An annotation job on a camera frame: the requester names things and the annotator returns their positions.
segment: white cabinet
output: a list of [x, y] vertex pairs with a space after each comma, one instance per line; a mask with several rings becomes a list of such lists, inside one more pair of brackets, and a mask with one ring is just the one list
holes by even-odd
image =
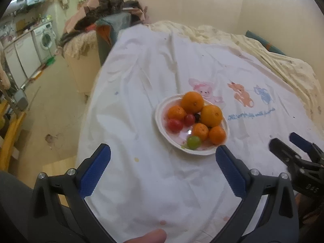
[[17, 55], [28, 78], [40, 67], [40, 60], [37, 55], [31, 33], [24, 35], [15, 42]]
[[25, 81], [27, 80], [27, 77], [25, 76], [24, 71], [22, 70], [22, 67], [20, 65], [15, 45], [11, 44], [4, 50], [5, 58], [7, 60], [9, 70], [12, 74], [13, 79], [15, 80], [17, 86], [20, 88]]

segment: cherry tomato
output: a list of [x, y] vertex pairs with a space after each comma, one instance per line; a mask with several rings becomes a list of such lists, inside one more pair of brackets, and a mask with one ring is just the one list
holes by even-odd
[[184, 125], [191, 126], [192, 124], [195, 123], [195, 120], [196, 120], [196, 118], [193, 114], [187, 114], [186, 117], [184, 117], [183, 122], [184, 122]]
[[169, 119], [167, 122], [167, 127], [173, 133], [178, 133], [183, 128], [183, 122], [178, 119]]

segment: white plate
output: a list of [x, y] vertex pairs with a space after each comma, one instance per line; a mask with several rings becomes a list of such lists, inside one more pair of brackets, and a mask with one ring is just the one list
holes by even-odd
[[[164, 99], [156, 108], [155, 110], [155, 121], [158, 125], [158, 129], [161, 132], [161, 134], [167, 139], [169, 143], [171, 143], [174, 147], [177, 147], [180, 150], [183, 150], [186, 153], [192, 154], [192, 155], [211, 155], [215, 154], [217, 145], [212, 144], [209, 140], [205, 141], [199, 148], [196, 150], [190, 150], [184, 147], [186, 144], [186, 140], [188, 135], [191, 133], [192, 126], [186, 127], [184, 126], [183, 129], [179, 133], [171, 133], [169, 130], [167, 130], [166, 124], [167, 124], [167, 111], [169, 108], [171, 108], [174, 105], [180, 105], [180, 101], [184, 94], [177, 94], [172, 97], [168, 97]], [[209, 101], [205, 100], [205, 105], [210, 105]], [[220, 124], [220, 126], [225, 130], [226, 132], [226, 139], [223, 144], [226, 143], [228, 137], [229, 137], [229, 127], [227, 124], [227, 121], [225, 117], [223, 116], [223, 120]]]

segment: bed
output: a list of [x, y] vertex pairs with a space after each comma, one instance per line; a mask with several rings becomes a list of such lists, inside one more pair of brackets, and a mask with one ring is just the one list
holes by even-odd
[[277, 137], [289, 144], [291, 132], [324, 148], [323, 93], [307, 63], [212, 27], [158, 22], [125, 29], [97, 77], [77, 155], [79, 165], [101, 143], [111, 147], [111, 161], [86, 202], [117, 242], [162, 228], [167, 242], [207, 243], [240, 202], [215, 156], [185, 154], [158, 132], [158, 103], [192, 90], [223, 98], [231, 132], [226, 146], [250, 169], [286, 172], [268, 142]]

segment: human hand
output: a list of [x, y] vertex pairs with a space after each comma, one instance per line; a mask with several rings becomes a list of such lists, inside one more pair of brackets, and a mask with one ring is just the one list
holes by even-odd
[[145, 234], [142, 237], [129, 239], [124, 243], [164, 243], [166, 240], [166, 232], [163, 229], [156, 229]]

